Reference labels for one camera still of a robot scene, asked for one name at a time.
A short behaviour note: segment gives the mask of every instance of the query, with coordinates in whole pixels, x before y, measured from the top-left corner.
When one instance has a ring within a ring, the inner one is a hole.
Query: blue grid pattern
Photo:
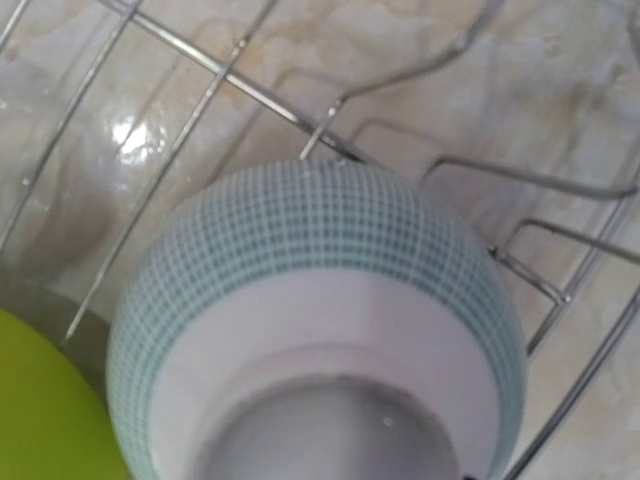
[[[269,276],[338,268],[413,285],[477,338],[501,401],[493,471],[508,461],[523,411],[524,342],[492,261],[473,233],[399,176],[354,163],[281,162],[242,171],[182,206],[118,308],[108,360],[116,434],[138,480],[154,379],[165,353],[211,304]]]

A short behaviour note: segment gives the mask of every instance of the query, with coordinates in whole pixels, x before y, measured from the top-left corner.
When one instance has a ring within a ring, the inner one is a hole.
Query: dish rack
[[[29,198],[34,192],[35,186],[49,161],[52,152],[62,137],[65,129],[74,117],[78,106],[90,89],[100,70],[109,57],[110,53],[118,43],[124,30],[130,25],[142,29],[148,35],[160,40],[167,48],[173,49],[182,56],[196,62],[209,70],[212,80],[205,93],[197,102],[196,107],[191,112],[188,120],[182,126],[178,136],[175,138],[171,148],[162,159],[161,165],[154,175],[149,179],[142,195],[137,200],[134,208],[128,216],[122,230],[120,230],[115,242],[110,247],[101,267],[95,275],[90,288],[78,308],[75,317],[70,323],[64,338],[61,339],[60,346],[65,348],[69,340],[74,336],[83,318],[87,314],[89,305],[96,292],[101,287],[107,273],[113,266],[122,247],[141,218],[149,201],[154,196],[156,190],[171,168],[174,160],[189,140],[190,135],[203,113],[207,109],[213,97],[218,93],[224,83],[233,85],[244,94],[252,97],[267,109],[276,113],[294,127],[309,136],[309,140],[300,153],[300,160],[308,160],[316,147],[324,144],[336,154],[336,161],[354,161],[363,164],[385,168],[375,158],[361,151],[353,143],[345,140],[331,130],[333,120],[347,106],[350,100],[361,97],[381,89],[407,82],[418,77],[433,74],[436,71],[446,68],[460,56],[464,55],[478,39],[479,35],[486,29],[489,23],[500,11],[505,0],[487,0],[484,8],[479,12],[470,26],[458,35],[453,42],[448,44],[436,55],[426,61],[392,72],[388,75],[375,78],[368,83],[363,83],[352,89],[346,90],[333,104],[329,105],[320,121],[315,121],[298,108],[288,104],[271,91],[263,88],[250,78],[234,70],[236,62],[241,58],[247,46],[254,39],[255,34],[260,30],[264,21],[274,9],[278,0],[267,0],[258,15],[246,30],[245,34],[234,44],[231,54],[226,59],[214,58],[208,53],[196,47],[191,42],[173,32],[161,22],[138,10],[142,0],[135,0],[133,3],[125,3],[123,0],[95,0],[106,8],[119,15],[118,22],[110,31],[105,43],[101,46],[98,55],[93,59],[89,69],[77,90],[66,105],[63,116],[59,119],[56,127],[46,143],[46,147],[38,159],[33,175],[24,182],[23,190],[18,198],[7,222],[0,225],[0,253],[4,251],[8,240],[11,237],[18,220],[20,219]],[[7,23],[0,27],[0,54],[7,46],[7,43],[19,24],[23,14],[29,7],[31,0],[19,0]],[[638,9],[640,3],[630,8],[628,14],[627,32],[634,51],[636,60],[640,67],[640,18]],[[595,236],[587,235],[583,232],[565,228],[562,225],[550,223],[538,218],[527,217],[521,219],[515,228],[510,232],[505,243],[501,245],[488,245],[491,256],[509,269],[520,279],[534,287],[541,295],[551,301],[552,307],[543,319],[540,327],[533,334],[527,345],[527,353],[533,358],[539,351],[554,328],[562,320],[562,317],[571,307],[572,299],[580,292],[582,287],[594,272],[594,269],[603,255],[612,255],[635,265],[640,265],[640,253],[633,252],[617,246],[613,239],[624,224],[625,218],[631,210],[634,199],[638,197],[640,185],[640,166],[632,174],[629,182],[625,185],[613,186],[591,186],[584,183],[562,180],[554,176],[540,175],[516,168],[509,168],[500,165],[487,163],[481,160],[469,160],[454,156],[441,156],[424,173],[421,184],[429,180],[431,175],[440,169],[455,166],[485,174],[503,177],[514,182],[521,182],[535,186],[540,189],[561,192],[566,195],[589,199],[594,202],[613,204],[614,207],[608,214],[604,225]],[[538,229],[551,232],[583,244],[588,247],[588,251],[581,259],[578,267],[572,273],[569,281],[562,286],[556,285],[548,280],[528,264],[520,261],[511,253],[514,242],[526,230]],[[516,459],[511,469],[504,476],[504,480],[516,480],[522,478],[525,470],[531,465],[538,454],[545,447],[552,435],[558,430],[563,421],[571,413],[580,400],[582,394],[589,388],[594,378],[601,370],[603,364],[611,357],[620,344],[634,319],[640,312],[640,285],[628,301],[620,316],[615,320],[613,326],[607,333],[605,339],[596,349],[592,358],[588,361],[578,378],[575,380],[565,397],[557,406],[555,411],[546,421],[544,426],[534,437],[531,443],[525,448],[524,453]]]

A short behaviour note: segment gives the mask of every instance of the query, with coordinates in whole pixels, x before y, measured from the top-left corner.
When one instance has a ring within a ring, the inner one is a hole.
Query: green bowl
[[[128,478],[98,395],[53,345],[1,310],[0,391],[0,478]]]

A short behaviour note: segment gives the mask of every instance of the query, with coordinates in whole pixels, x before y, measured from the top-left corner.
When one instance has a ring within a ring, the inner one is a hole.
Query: marble surface
[[[11,3],[0,5],[0,19]],[[480,6],[472,0],[282,0],[238,70],[320,118],[344,88],[436,51]],[[222,59],[257,7],[249,0],[147,0],[141,8]],[[429,78],[355,100],[335,130],[409,178],[419,179],[438,155],[449,153],[599,185],[624,181],[640,165],[640,69],[624,29],[626,9],[618,0],[507,1],[469,54]],[[93,0],[40,0],[17,28],[0,58],[0,221],[116,21]],[[127,211],[210,81],[202,67],[137,27],[126,29],[11,242],[5,260],[25,283],[82,298]],[[305,140],[234,87],[223,87],[92,309],[111,317],[124,279],[184,198],[228,172],[296,155]],[[591,233],[610,208],[456,168],[443,169],[425,188],[492,242],[527,214]],[[618,241],[639,249],[637,208]],[[527,232],[514,252],[562,284],[584,249]],[[531,334],[549,303],[505,275]],[[576,298],[532,363],[520,448],[639,281],[640,269],[605,261]],[[525,478],[638,478],[639,361],[636,326]]]

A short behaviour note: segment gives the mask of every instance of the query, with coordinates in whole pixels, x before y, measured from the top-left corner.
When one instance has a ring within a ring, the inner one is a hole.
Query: wire rack
[[[352,89],[346,90],[328,106],[325,114],[321,117],[319,122],[313,120],[294,105],[291,105],[279,98],[273,92],[263,88],[250,78],[247,78],[234,70],[236,62],[242,57],[247,46],[254,39],[256,33],[260,30],[265,20],[277,5],[278,0],[268,0],[265,2],[256,18],[253,20],[253,23],[246,30],[244,35],[235,42],[230,55],[223,60],[214,58],[210,54],[199,49],[193,43],[173,32],[161,22],[138,10],[142,0],[136,0],[133,3],[125,3],[120,0],[95,1],[118,14],[118,21],[109,32],[105,42],[99,49],[97,56],[93,59],[90,67],[84,75],[84,78],[79,83],[77,90],[66,105],[66,109],[64,110],[62,117],[58,120],[51,137],[46,143],[46,147],[38,158],[36,168],[31,178],[23,183],[24,188],[16,201],[8,220],[4,225],[0,225],[0,254],[4,252],[8,240],[24,212],[25,206],[32,196],[35,186],[40,179],[47,162],[52,156],[52,152],[56,148],[56,145],[65,132],[65,129],[74,117],[74,114],[87,91],[91,88],[92,83],[100,74],[100,70],[105,61],[113,51],[114,47],[118,44],[125,29],[130,26],[142,29],[147,34],[160,40],[166,47],[175,50],[184,57],[191,59],[209,70],[212,74],[212,79],[205,93],[198,100],[196,107],[192,110],[187,121],[182,126],[173,144],[163,157],[160,167],[154,175],[149,178],[142,194],[126,219],[122,229],[119,231],[115,242],[103,259],[97,274],[93,278],[93,281],[91,282],[91,285],[75,314],[75,317],[69,324],[64,338],[61,339],[60,346],[62,349],[66,348],[68,342],[76,333],[78,326],[87,314],[87,310],[89,309],[92,299],[103,284],[107,273],[113,266],[130,234],[136,227],[136,224],[140,220],[147,205],[153,198],[156,190],[168,173],[185,143],[189,140],[191,133],[202,118],[203,113],[209,106],[211,100],[218,93],[220,87],[224,83],[233,85],[235,88],[252,97],[255,101],[259,102],[261,105],[276,113],[308,135],[308,142],[300,153],[301,161],[309,159],[314,153],[316,147],[320,144],[324,144],[335,152],[337,159],[360,162],[379,168],[385,168],[375,158],[372,158],[370,155],[358,149],[354,144],[332,131],[331,125],[333,120],[347,106],[349,101],[354,98],[379,91],[401,82],[407,82],[418,77],[430,75],[449,66],[474,45],[478,37],[499,12],[505,0],[487,0],[484,8],[475,17],[475,20],[470,24],[470,26],[444,49],[436,53],[431,58],[428,58],[426,61],[421,62],[418,65],[413,65],[405,69],[391,72],[390,74],[379,78],[374,78],[367,83],[363,83]],[[2,28],[0,32],[0,54],[7,46],[16,26],[20,23],[30,3],[31,0],[19,0],[15,9],[9,16],[7,23],[3,27],[0,27]],[[636,60],[640,65],[639,22],[638,4],[636,3],[635,6],[629,9],[627,33]],[[541,346],[549,338],[549,335],[553,332],[554,328],[567,313],[568,309],[571,307],[573,298],[580,292],[583,286],[585,286],[603,255],[615,256],[632,264],[640,265],[640,253],[621,248],[615,243],[612,243],[616,233],[624,224],[625,218],[631,210],[634,199],[638,197],[640,166],[632,174],[627,184],[600,187],[562,180],[553,176],[534,174],[524,170],[483,162],[481,160],[442,156],[428,168],[424,173],[421,182],[423,184],[428,182],[435,171],[452,166],[503,177],[515,182],[533,185],[540,189],[561,192],[570,196],[614,205],[613,209],[608,214],[604,225],[595,236],[590,236],[583,232],[571,230],[562,225],[550,223],[538,218],[528,217],[521,219],[517,223],[504,244],[487,246],[489,253],[496,262],[500,263],[519,278],[533,286],[541,295],[546,297],[552,303],[552,307],[543,319],[540,327],[528,342],[527,353],[530,359],[540,351]],[[528,264],[520,261],[511,253],[511,247],[514,242],[524,231],[530,229],[545,230],[588,247],[586,254],[583,256],[578,267],[572,273],[569,281],[565,285],[556,285],[554,282],[539,274]],[[614,353],[616,347],[628,332],[629,327],[632,325],[639,312],[640,285],[637,287],[626,307],[613,323],[613,326],[605,336],[605,339],[597,347],[595,353],[570,387],[560,404],[548,418],[538,434],[533,438],[531,443],[525,448],[524,453],[515,460],[510,470],[504,476],[504,480],[516,480],[523,476],[525,470],[542,451],[543,447],[547,445],[551,436],[558,430],[562,422],[576,406],[582,394],[587,390],[587,388],[589,388],[594,378],[601,370],[603,364]]]

